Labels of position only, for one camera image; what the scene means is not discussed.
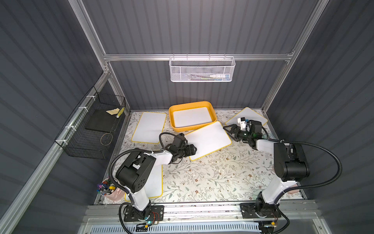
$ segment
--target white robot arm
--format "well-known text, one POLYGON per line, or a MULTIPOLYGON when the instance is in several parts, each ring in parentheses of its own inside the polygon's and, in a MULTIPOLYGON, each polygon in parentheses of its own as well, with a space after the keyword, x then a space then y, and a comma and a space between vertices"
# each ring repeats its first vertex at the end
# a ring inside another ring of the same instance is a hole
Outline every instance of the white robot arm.
POLYGON ((309 167, 301 146, 276 143, 269 140, 257 140, 257 150, 274 156, 276 175, 269 186, 261 192, 266 204, 274 204, 277 196, 286 188, 309 176, 309 167))
POLYGON ((147 151, 143 149, 132 149, 121 153, 109 166, 109 178, 113 184, 124 190, 131 200, 131 205, 138 219, 145 219, 150 213, 150 204, 144 185, 148 180, 154 166, 174 163, 182 160, 183 157, 195 155, 197 149, 193 144, 188 145, 188 141, 183 133, 174 135, 172 144, 166 147, 162 145, 160 151, 147 151), (129 154, 113 177, 113 167, 116 161, 123 155, 129 154))

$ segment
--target aluminum frame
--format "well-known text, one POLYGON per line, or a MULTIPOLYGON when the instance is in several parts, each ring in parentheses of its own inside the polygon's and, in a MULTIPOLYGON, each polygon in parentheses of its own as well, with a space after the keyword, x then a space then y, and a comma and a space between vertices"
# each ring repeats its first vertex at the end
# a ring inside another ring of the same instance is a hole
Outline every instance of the aluminum frame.
MULTIPOLYGON (((90 96, 93 96, 96 93, 96 90, 100 91, 104 87, 108 78, 109 73, 103 72, 99 80, 94 85, 94 88, 90 90, 90 92, 87 94, 87 97, 81 103, 80 107, 85 107, 87 105, 88 101, 92 98, 90 96)), ((71 125, 79 117, 81 111, 83 111, 83 108, 77 108, 77 111, 67 123, 68 126, 71 125)), ((68 132, 69 129, 64 128, 64 130, 59 135, 58 139, 64 139, 68 132)), ((23 186, 17 197, 13 200, 12 204, 1 218, 1 234, 10 234, 13 232, 14 228, 17 226, 18 222, 22 218, 23 214, 27 210, 32 200, 34 199, 43 182, 45 181, 50 171, 56 164, 57 160, 61 156, 62 152, 63 149, 56 142, 54 142, 52 147, 49 149, 47 154, 39 163, 38 167, 27 180, 26 184, 23 186)))
POLYGON ((317 24, 317 21, 319 20, 320 16, 322 15, 322 12, 325 10, 329 0, 318 0, 316 6, 313 9, 313 12, 311 13, 303 31, 301 32, 300 37, 297 39, 295 47, 293 49, 292 58, 290 61, 286 62, 286 64, 283 66, 282 70, 278 74, 277 79, 275 80, 275 83, 273 87, 270 89, 270 92, 268 96, 265 99, 265 102, 262 106, 262 109, 264 112, 267 112, 270 105, 272 104, 275 96, 277 95, 278 91, 280 90, 280 87, 282 86, 283 82, 286 80, 286 77, 288 73, 290 72, 291 68, 295 64, 295 61, 297 57, 299 56, 301 50, 303 49, 306 41, 308 40, 310 34, 312 33, 312 30, 314 26, 317 24))
POLYGON ((290 61, 292 54, 105 54, 105 61, 169 61, 176 60, 225 60, 234 57, 236 61, 290 61))
MULTIPOLYGON (((88 39, 88 42, 90 43, 92 47, 92 50, 94 51, 97 57, 97 60, 99 61, 101 65, 101 68, 103 69, 103 71, 109 70, 109 72, 111 73, 109 84, 112 87, 114 94, 118 96, 126 97, 121 88, 121 85, 118 82, 116 74, 113 71, 112 66, 104 60, 104 55, 105 55, 104 47, 102 46, 100 42, 99 36, 94 28, 94 25, 92 24, 92 21, 87 13, 87 10, 83 4, 83 1, 82 0, 69 0, 69 3, 80 23, 80 26, 82 27, 88 39)), ((126 114, 129 114, 130 113, 129 110, 131 108, 126 98, 125 100, 126 100, 126 107, 128 107, 126 109, 127 110, 126 114)))
MULTIPOLYGON (((272 218, 243 219, 239 205, 245 202, 247 201, 157 203, 156 205, 165 206, 164 221, 161 221, 161 223, 272 220, 272 218)), ((119 206, 119 204, 88 206, 78 233, 90 233, 92 225, 119 224, 119 206)), ((314 200, 281 200, 279 208, 289 219, 323 218, 314 200)))

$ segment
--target red wire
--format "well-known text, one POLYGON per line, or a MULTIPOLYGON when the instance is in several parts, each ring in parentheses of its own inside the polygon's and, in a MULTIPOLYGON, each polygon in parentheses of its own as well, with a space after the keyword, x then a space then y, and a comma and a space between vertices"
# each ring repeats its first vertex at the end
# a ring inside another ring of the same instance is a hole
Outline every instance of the red wire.
POLYGON ((159 216, 159 214, 158 213, 156 213, 157 214, 157 217, 158 217, 158 219, 159 219, 159 221, 160 221, 160 216, 159 216))
POLYGON ((152 212, 153 213, 153 223, 152 223, 152 225, 154 224, 154 221, 156 220, 156 215, 154 215, 154 212, 152 212))

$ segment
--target wire ring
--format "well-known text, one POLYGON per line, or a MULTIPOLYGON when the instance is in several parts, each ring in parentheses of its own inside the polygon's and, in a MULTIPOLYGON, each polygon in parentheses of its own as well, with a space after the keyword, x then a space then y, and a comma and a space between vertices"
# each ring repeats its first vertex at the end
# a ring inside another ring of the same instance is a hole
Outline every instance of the wire ring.
POLYGON ((112 140, 113 140, 113 135, 112 135, 111 133, 104 133, 104 135, 102 135, 101 138, 100 138, 100 143, 101 143, 102 145, 104 145, 104 144, 102 143, 102 137, 105 136, 106 134, 110 134, 110 135, 112 136, 112 139, 110 139, 110 142, 107 144, 107 145, 110 145, 110 143, 112 143, 112 140))

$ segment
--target white wire mesh basket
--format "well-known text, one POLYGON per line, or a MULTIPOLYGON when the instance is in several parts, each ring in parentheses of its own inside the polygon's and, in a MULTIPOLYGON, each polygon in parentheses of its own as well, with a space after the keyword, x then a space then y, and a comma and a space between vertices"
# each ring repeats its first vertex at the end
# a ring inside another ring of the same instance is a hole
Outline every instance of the white wire mesh basket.
POLYGON ((234 74, 235 60, 234 57, 187 57, 184 60, 170 57, 169 66, 172 82, 230 82, 234 74))

